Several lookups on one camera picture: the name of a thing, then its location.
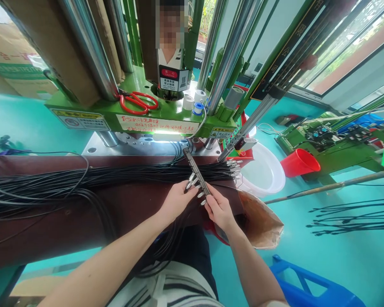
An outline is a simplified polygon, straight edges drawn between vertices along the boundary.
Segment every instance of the white tape roll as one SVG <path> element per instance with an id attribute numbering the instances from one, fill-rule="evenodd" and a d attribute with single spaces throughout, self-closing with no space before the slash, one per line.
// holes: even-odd
<path id="1" fill-rule="evenodd" d="M 202 90 L 196 90 L 195 91 L 195 102 L 197 103 L 203 103 L 204 105 L 206 105 L 206 93 Z"/>
<path id="2" fill-rule="evenodd" d="M 182 108 L 184 110 L 192 111 L 194 102 L 195 101 L 192 96 L 185 94 L 183 97 Z"/>
<path id="3" fill-rule="evenodd" d="M 202 112 L 203 112 L 203 109 L 204 109 L 204 105 L 200 102 L 195 102 L 194 104 L 194 109 L 193 109 L 193 113 L 195 115 L 202 115 Z"/>

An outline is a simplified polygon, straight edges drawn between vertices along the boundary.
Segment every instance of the tape roll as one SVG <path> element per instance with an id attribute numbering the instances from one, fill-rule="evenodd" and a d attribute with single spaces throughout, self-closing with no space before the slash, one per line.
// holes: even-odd
<path id="1" fill-rule="evenodd" d="M 195 102 L 195 104 L 194 104 L 194 109 L 193 109 L 193 113 L 195 114 L 195 115 L 198 115 L 198 116 L 201 116 L 202 115 L 202 113 L 203 113 L 203 109 L 204 109 L 204 105 L 203 104 L 201 104 L 200 102 Z"/>
<path id="2" fill-rule="evenodd" d="M 195 103 L 201 103 L 203 102 L 204 105 L 206 105 L 207 100 L 206 100 L 206 93 L 202 90 L 196 90 L 195 91 Z"/>
<path id="3" fill-rule="evenodd" d="M 237 86 L 232 86 L 230 89 L 228 95 L 226 96 L 226 99 L 223 103 L 223 105 L 231 110 L 236 109 L 238 106 L 240 100 L 242 99 L 243 95 L 245 94 L 245 91 Z"/>
<path id="4" fill-rule="evenodd" d="M 195 100 L 193 99 L 192 96 L 185 94 L 183 97 L 183 104 L 182 108 L 187 111 L 192 111 L 194 107 Z"/>

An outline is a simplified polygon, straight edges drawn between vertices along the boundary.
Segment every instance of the red scissors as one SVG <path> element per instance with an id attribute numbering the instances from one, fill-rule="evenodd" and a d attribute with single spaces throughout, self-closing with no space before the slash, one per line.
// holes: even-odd
<path id="1" fill-rule="evenodd" d="M 123 91 L 123 90 L 121 90 L 120 93 L 121 93 L 121 95 L 119 97 L 119 104 L 121 105 L 121 108 L 123 108 L 128 113 L 135 114 L 135 115 L 145 115 L 145 114 L 148 114 L 149 110 L 155 110 L 158 108 L 158 100 L 156 100 L 154 97 L 152 97 L 150 95 L 147 95 L 147 94 L 144 94 L 141 92 L 128 93 L 128 92 Z M 138 96 L 149 98 L 155 104 L 154 105 L 147 104 L 147 103 L 143 102 Z M 143 110 L 142 111 L 134 111 L 134 110 L 128 109 L 125 106 L 125 100 L 128 100 L 130 102 L 133 102 L 136 105 L 139 105 L 141 108 L 143 108 Z"/>

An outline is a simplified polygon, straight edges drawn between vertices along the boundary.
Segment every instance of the blue plastic stool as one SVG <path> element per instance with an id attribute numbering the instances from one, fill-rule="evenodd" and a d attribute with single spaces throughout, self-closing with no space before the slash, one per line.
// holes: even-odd
<path id="1" fill-rule="evenodd" d="M 278 255 L 273 256 L 273 263 L 270 270 L 280 284 L 290 307 L 366 307 L 357 296 L 343 286 L 284 261 Z M 279 273 L 286 269 L 295 271 L 303 289 L 279 277 Z M 318 297 L 313 296 L 306 280 L 312 281 L 327 290 Z"/>

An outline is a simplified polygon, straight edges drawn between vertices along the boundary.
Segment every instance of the yellow warning sticker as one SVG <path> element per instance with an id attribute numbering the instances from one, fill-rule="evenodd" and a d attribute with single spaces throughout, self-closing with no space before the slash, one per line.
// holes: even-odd
<path id="1" fill-rule="evenodd" d="M 230 128 L 220 128 L 215 127 L 212 129 L 212 132 L 210 133 L 210 138 L 212 139 L 228 139 L 234 132 L 234 129 Z"/>
<path id="2" fill-rule="evenodd" d="M 69 129 L 110 131 L 110 127 L 102 114 L 59 109 L 50 110 Z"/>
<path id="3" fill-rule="evenodd" d="M 76 112 L 70 110 L 57 110 L 51 109 L 57 116 L 69 116 L 69 117 L 81 117 L 81 118 L 91 118 L 91 119 L 102 119 L 102 115 L 98 113 L 88 113 L 88 112 Z"/>

